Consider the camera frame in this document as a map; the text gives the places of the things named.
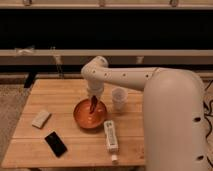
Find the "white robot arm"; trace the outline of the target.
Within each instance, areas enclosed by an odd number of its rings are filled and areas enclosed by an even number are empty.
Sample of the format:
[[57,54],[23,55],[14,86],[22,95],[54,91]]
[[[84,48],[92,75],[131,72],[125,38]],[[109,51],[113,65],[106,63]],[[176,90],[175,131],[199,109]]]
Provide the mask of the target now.
[[110,68],[102,56],[81,69],[89,95],[106,83],[143,93],[146,171],[208,171],[204,83],[194,72],[160,67]]

